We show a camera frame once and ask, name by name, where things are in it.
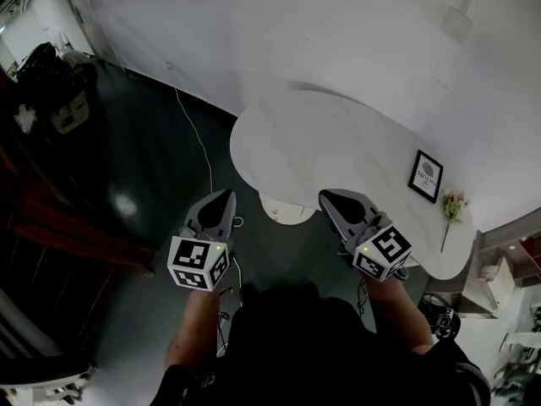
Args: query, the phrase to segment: white table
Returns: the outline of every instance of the white table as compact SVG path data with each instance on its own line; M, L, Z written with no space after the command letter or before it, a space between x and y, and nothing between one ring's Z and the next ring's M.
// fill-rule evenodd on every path
M472 218L452 225L443 253L445 216L408 188L418 150L430 149L411 131L348 99L314 91L261 98L231 134L231 157L241 177L273 199L319 210L322 189L366 194L413 245L413 258L432 277L453 278L474 239ZM441 188L454 187L445 172Z

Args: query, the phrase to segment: white wall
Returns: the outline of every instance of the white wall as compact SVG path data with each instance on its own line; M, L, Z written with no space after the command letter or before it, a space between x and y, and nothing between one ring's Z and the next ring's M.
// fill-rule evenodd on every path
M75 50L92 53L68 0L32 0L30 7L6 26L3 39L18 63L43 42L57 42L62 32Z
M14 55L9 51L6 44L3 43L2 37L0 37L0 66L2 66L3 70L7 71L14 63Z
M123 64L233 114L319 87L421 135L487 230L541 205L541 0L91 0ZM167 70L166 61L173 69Z

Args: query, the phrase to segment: dark floor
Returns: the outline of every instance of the dark floor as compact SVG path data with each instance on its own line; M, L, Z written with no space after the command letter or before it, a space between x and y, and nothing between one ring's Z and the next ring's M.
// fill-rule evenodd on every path
M146 405L156 393L163 355L188 295L167 271L169 242L189 207L209 192L208 168L172 87L106 66L99 68L97 92L99 115L71 134L63 149L71 163L80 163L77 183L100 215L161 252L153 278L123 275L94 341L100 370L85 390L84 404ZM237 194L244 226L232 237L243 280L258 288L312 281L322 295L354 304L359 275L336 256L337 241L322 214L294 227L273 222L232 165L229 134L235 118L187 94L180 97L209 152L215 190ZM116 210L119 195L133 202L133 215ZM411 270L406 285L414 299L420 299L427 281L420 268ZM225 286L237 285L232 267ZM223 309L232 314L235 296L223 300ZM374 329L369 304L363 320Z

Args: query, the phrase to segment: framed sign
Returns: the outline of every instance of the framed sign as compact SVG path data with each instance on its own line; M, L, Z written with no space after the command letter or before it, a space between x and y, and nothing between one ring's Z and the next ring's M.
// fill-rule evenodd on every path
M409 179L407 186L416 193L421 194L425 199L435 203L440 192L442 174L443 166L439 162L423 151L418 151L412 177Z

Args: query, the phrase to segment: forearm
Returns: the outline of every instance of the forearm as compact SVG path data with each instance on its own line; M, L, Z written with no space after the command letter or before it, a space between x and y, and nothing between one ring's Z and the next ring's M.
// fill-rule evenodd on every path
M216 358L216 319L220 294L190 292L177 334L167 349L165 368L182 365L194 374L201 372Z
M424 354L434 345L429 323L394 277L378 283L367 278L370 305L380 335L397 339Z

